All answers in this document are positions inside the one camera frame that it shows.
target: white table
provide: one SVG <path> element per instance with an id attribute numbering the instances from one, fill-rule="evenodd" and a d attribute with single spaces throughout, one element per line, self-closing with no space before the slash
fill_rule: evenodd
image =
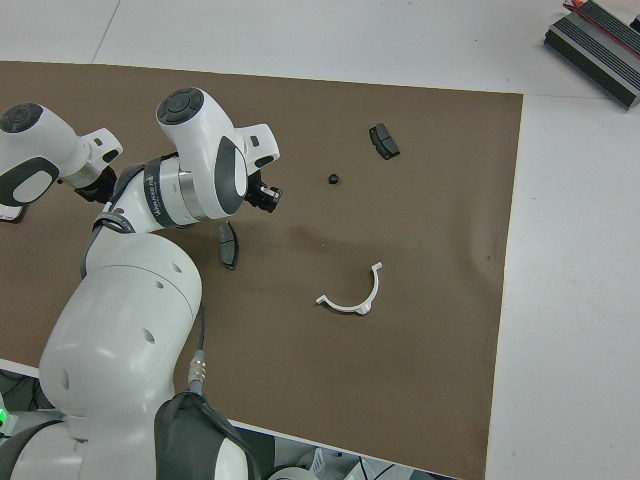
<path id="1" fill-rule="evenodd" d="M 486 478 L 639 478 L 640 109 L 543 47 L 565 13 L 560 0 L 0 0 L 0 60 L 524 93 Z"/>

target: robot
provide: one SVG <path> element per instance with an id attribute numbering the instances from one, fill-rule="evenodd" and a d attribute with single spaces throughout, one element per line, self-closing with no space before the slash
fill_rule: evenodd
<path id="1" fill-rule="evenodd" d="M 202 293 L 193 261 L 151 232 L 233 215 L 243 201 L 268 212 L 282 190 L 260 170 L 279 150 L 267 125 L 235 128 L 198 88 L 178 90 L 156 118 L 177 152 L 125 169 L 106 129 L 79 137 L 55 113 L 21 104 L 0 118 L 0 203 L 35 202 L 58 180 L 104 203 L 82 257 L 82 282 L 40 360 L 48 400 L 64 414 L 0 445 L 0 480 L 165 478 L 247 480 L 247 445 L 201 395 L 203 353 L 190 391 L 173 370 Z"/>

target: white plastic handle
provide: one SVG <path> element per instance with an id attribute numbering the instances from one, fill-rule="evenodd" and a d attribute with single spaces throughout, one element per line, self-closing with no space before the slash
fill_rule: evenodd
<path id="1" fill-rule="evenodd" d="M 378 270 L 380 270 L 381 268 L 382 268 L 382 262 L 378 262 L 371 267 L 371 272 L 373 273 L 373 290 L 371 290 L 371 293 L 369 294 L 367 299 L 364 302 L 362 302 L 360 305 L 356 305 L 355 307 L 341 307 L 340 305 L 336 305 L 331 300 L 329 300 L 326 295 L 322 295 L 321 297 L 319 297 L 316 300 L 316 303 L 320 304 L 324 302 L 327 305 L 329 305 L 331 308 L 339 312 L 344 312 L 344 313 L 355 312 L 360 315 L 366 315 L 371 310 L 371 302 L 373 302 L 373 299 L 376 298 L 376 295 L 378 294 L 378 285 L 380 284 L 380 281 L 378 280 Z"/>

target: brown cardboard sheet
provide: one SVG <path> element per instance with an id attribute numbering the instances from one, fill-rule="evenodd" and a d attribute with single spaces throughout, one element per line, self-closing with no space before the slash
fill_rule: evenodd
<path id="1" fill-rule="evenodd" d="M 154 113 L 178 88 L 208 91 L 237 126 L 268 123 L 282 156 L 263 179 L 284 196 L 273 215 L 245 204 L 231 219 L 237 270 L 219 262 L 219 221 L 163 233 L 201 272 L 209 400 L 249 424 L 483 477 L 520 95 L 12 62 L 0 78 L 1 110 L 30 101 L 79 134 L 109 128 L 117 172 L 174 150 Z M 389 161 L 369 140 L 378 122 L 401 151 Z M 98 211 L 54 185 L 0 224 L 0 358 L 38 364 Z M 360 303 L 378 261 L 368 315 L 315 304 Z"/>

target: brown table surface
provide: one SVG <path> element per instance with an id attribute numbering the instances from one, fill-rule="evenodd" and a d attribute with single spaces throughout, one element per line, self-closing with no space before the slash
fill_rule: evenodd
<path id="1" fill-rule="evenodd" d="M 208 91 L 237 126 L 268 123 L 282 156 L 263 178 L 284 196 L 273 215 L 246 204 L 231 219 L 237 270 L 219 262 L 219 221 L 162 233 L 202 275 L 210 402 L 249 424 L 483 477 L 520 95 L 13 62 L 0 78 L 0 110 L 30 101 L 78 134 L 109 128 L 125 149 L 118 172 L 174 150 L 154 112 L 178 88 Z M 378 122 L 401 151 L 389 161 L 369 140 Z M 1 358 L 38 364 L 98 211 L 54 185 L 22 223 L 0 224 Z M 378 261 L 368 315 L 315 304 L 323 293 L 360 303 Z"/>

